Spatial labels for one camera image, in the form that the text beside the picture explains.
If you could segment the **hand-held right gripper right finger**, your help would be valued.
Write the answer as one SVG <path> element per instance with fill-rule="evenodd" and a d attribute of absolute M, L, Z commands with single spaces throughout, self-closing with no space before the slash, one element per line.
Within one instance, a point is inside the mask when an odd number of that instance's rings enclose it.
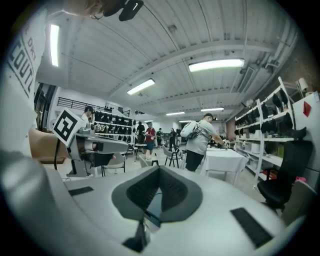
<path fill-rule="evenodd" d="M 162 224 L 149 244 L 149 256 L 252 256 L 255 245 L 231 213 L 238 208 L 246 209 L 272 237 L 286 229 L 274 211 L 232 184 L 171 170 L 199 185 L 202 203 L 185 221 Z"/>

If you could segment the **black balcony railing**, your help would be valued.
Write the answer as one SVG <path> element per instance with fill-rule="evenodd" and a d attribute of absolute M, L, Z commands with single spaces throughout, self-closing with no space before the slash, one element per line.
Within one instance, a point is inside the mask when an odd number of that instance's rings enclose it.
<path fill-rule="evenodd" d="M 94 105 L 91 103 L 85 103 L 77 100 L 72 100 L 64 97 L 59 97 L 57 101 L 57 106 L 67 107 L 75 110 L 84 110 L 85 107 L 91 106 L 94 110 L 104 111 L 105 108 L 103 106 Z"/>

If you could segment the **grey chair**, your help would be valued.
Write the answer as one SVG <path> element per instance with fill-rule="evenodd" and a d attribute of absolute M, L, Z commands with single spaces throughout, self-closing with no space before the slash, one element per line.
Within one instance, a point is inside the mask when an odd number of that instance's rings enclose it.
<path fill-rule="evenodd" d="M 121 153 L 115 153 L 107 165 L 101 166 L 101 175 L 105 177 L 108 170 L 114 170 L 114 174 L 117 174 L 118 169 L 123 169 L 123 173 L 126 172 L 126 156 Z"/>
<path fill-rule="evenodd" d="M 179 149 L 176 151 L 169 151 L 165 146 L 162 147 L 163 153 L 165 155 L 164 165 L 173 166 L 176 168 L 180 168 L 181 162 L 183 161 L 183 152 Z"/>

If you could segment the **person's chin and neck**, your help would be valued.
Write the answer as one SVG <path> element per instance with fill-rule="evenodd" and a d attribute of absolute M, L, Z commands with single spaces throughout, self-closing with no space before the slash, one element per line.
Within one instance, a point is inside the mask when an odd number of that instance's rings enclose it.
<path fill-rule="evenodd" d="M 118 12 L 122 3 L 122 0 L 63 0 L 62 11 L 74 16 L 100 19 Z"/>

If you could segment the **person's left forearm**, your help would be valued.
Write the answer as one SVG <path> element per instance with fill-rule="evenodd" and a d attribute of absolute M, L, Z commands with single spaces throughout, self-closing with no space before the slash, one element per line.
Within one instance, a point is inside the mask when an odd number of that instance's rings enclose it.
<path fill-rule="evenodd" d="M 65 145 L 61 142 L 57 148 L 58 138 L 53 133 L 46 133 L 31 128 L 28 132 L 30 152 L 33 159 L 42 161 L 57 158 L 68 158 Z"/>

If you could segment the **white shelf with black items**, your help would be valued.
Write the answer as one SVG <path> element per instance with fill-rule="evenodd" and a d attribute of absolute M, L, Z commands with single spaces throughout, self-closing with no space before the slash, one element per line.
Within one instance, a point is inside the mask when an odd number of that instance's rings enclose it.
<path fill-rule="evenodd" d="M 127 116 L 119 116 L 107 111 L 96 111 L 93 115 L 93 124 L 97 127 L 96 135 L 130 145 L 135 143 L 136 121 Z"/>

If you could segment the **person's white printed shirt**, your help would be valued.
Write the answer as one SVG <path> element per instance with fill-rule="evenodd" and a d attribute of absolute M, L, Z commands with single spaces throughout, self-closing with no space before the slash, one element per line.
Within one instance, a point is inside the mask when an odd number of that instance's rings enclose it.
<path fill-rule="evenodd" d="M 9 46 L 0 75 L 0 149 L 31 156 L 36 74 L 45 50 L 47 9 L 37 11 Z"/>

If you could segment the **brown cardboard sheet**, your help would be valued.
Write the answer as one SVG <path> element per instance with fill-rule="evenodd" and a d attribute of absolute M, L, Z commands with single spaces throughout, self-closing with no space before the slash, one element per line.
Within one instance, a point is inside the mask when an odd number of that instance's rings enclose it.
<path fill-rule="evenodd" d="M 292 192 L 281 215 L 281 219 L 289 226 L 301 216 L 306 216 L 318 193 L 305 181 L 294 182 Z"/>

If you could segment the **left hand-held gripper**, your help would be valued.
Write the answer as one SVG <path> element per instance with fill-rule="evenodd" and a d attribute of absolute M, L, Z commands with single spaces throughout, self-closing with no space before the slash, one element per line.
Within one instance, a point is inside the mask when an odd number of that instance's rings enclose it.
<path fill-rule="evenodd" d="M 68 177 L 89 177 L 94 168 L 95 153 L 114 154 L 126 152 L 129 144 L 113 138 L 97 136 L 94 125 L 82 120 L 68 108 L 63 108 L 52 126 L 57 137 L 57 153 L 60 145 L 66 149 L 71 160 Z"/>

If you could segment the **white paper roll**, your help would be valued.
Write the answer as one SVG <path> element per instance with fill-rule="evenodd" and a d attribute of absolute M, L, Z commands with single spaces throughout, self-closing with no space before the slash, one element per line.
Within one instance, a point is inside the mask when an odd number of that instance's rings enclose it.
<path fill-rule="evenodd" d="M 305 80 L 303 77 L 301 77 L 301 78 L 298 80 L 298 83 L 299 83 L 299 86 L 300 86 L 301 91 L 302 91 L 302 92 L 307 92 L 309 86 L 308 86 L 306 80 Z"/>

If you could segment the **table with white cloth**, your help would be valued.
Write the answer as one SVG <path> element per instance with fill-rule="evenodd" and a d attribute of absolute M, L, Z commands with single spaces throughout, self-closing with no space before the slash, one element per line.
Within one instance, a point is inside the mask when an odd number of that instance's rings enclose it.
<path fill-rule="evenodd" d="M 246 167 L 248 159 L 242 154 L 226 148 L 208 148 L 204 157 L 204 162 L 200 175 L 208 176 L 209 172 L 224 173 L 224 178 L 227 173 L 234 174 L 232 184 L 235 185 L 238 175 Z"/>

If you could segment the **white storage rack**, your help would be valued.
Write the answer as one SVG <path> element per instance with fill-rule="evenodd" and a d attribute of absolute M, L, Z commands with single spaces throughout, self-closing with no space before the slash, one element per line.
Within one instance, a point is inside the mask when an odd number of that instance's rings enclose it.
<path fill-rule="evenodd" d="M 292 93 L 300 91 L 300 85 L 284 82 L 279 76 L 278 86 L 263 100 L 255 100 L 253 106 L 235 117 L 235 141 L 233 149 L 247 158 L 245 165 L 258 180 L 266 180 L 267 167 L 279 168 L 283 162 L 285 143 L 294 137 L 287 132 L 296 128 Z"/>

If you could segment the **white board panel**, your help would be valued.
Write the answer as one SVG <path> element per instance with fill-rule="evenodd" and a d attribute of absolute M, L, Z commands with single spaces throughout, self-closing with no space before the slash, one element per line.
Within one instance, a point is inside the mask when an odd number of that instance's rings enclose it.
<path fill-rule="evenodd" d="M 309 117 L 303 114 L 304 101 L 311 105 Z M 293 105 L 295 129 L 301 130 L 306 127 L 304 141 L 313 144 L 307 168 L 320 172 L 320 97 L 317 92 L 304 97 Z"/>

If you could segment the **black swivel chair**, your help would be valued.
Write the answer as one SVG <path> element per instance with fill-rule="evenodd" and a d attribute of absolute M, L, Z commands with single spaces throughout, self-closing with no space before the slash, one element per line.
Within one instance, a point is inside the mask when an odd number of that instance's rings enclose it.
<path fill-rule="evenodd" d="M 303 175 L 313 151 L 313 143 L 304 140 L 307 127 L 292 129 L 291 132 L 294 140 L 285 142 L 279 169 L 273 166 L 266 168 L 266 179 L 257 183 L 265 204 L 272 209 L 283 209 L 289 201 L 293 184 L 297 177 Z"/>

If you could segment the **small round wooden table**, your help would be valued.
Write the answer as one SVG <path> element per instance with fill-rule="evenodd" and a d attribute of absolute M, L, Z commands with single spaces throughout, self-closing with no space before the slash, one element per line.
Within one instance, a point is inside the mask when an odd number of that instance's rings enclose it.
<path fill-rule="evenodd" d="M 133 149 L 134 149 L 134 157 L 135 157 L 135 162 L 138 160 L 138 156 L 139 156 L 139 153 L 143 153 L 144 152 L 144 148 L 146 147 L 147 145 L 145 143 L 135 143 L 134 146 L 133 146 Z"/>

